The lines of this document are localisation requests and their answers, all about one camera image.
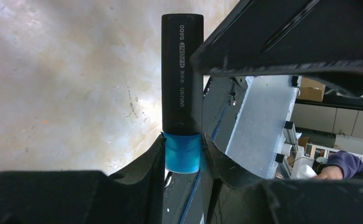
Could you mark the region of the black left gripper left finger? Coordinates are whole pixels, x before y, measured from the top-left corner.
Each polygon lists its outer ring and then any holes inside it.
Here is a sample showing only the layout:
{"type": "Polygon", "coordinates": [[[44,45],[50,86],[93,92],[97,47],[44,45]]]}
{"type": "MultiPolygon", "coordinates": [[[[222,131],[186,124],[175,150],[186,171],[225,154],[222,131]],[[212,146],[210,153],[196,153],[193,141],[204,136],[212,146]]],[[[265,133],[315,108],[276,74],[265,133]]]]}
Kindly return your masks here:
{"type": "Polygon", "coordinates": [[[116,173],[0,172],[0,224],[160,224],[164,143],[116,173]]]}

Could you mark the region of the black marker blue cap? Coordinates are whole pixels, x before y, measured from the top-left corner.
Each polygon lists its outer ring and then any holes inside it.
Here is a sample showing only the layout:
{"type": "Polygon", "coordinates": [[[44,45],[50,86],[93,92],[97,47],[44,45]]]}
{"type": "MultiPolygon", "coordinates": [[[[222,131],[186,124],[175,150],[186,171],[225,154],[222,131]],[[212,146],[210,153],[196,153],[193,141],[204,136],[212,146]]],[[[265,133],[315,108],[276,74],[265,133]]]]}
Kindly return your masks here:
{"type": "Polygon", "coordinates": [[[161,24],[162,130],[165,167],[179,174],[198,171],[198,147],[191,137],[202,134],[203,76],[190,62],[203,43],[201,14],[164,14],[161,24]]]}

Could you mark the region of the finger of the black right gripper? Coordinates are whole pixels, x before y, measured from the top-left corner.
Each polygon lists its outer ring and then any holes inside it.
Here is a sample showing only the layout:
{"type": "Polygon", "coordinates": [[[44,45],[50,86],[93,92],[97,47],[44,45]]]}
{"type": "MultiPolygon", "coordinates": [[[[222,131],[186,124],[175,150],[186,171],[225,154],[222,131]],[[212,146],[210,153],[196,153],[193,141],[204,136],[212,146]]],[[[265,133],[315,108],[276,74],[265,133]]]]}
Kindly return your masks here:
{"type": "Polygon", "coordinates": [[[213,77],[302,75],[363,95],[363,0],[241,0],[190,58],[213,77]]]}

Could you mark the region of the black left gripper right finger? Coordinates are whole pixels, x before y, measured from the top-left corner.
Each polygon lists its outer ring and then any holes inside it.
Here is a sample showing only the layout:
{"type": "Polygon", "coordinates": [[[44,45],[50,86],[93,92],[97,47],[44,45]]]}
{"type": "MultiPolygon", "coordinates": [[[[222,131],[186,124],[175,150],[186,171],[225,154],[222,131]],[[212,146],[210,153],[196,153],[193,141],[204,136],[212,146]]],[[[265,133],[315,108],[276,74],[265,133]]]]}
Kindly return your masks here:
{"type": "Polygon", "coordinates": [[[202,135],[206,224],[363,224],[363,180],[263,179],[202,135]]]}

